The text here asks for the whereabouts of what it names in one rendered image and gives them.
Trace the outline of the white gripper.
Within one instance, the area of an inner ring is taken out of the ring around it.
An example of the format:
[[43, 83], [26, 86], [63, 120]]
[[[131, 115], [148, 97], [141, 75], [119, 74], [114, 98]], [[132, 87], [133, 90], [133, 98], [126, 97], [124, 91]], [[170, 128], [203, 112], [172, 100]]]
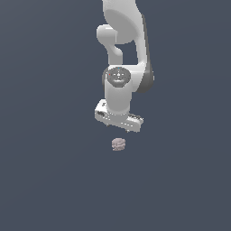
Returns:
[[104, 99], [101, 99], [95, 108], [95, 118], [106, 126], [114, 125], [125, 129], [127, 132], [139, 132], [143, 124], [143, 119], [139, 115], [128, 112], [121, 115], [111, 113]]

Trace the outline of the small pinkish grey lumpy object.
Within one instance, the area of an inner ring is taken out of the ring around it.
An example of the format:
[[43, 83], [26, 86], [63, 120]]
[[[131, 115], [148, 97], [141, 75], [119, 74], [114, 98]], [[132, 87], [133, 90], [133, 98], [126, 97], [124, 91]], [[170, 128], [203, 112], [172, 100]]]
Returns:
[[125, 148], [125, 139], [115, 138], [112, 141], [112, 148], [114, 151], [122, 151]]

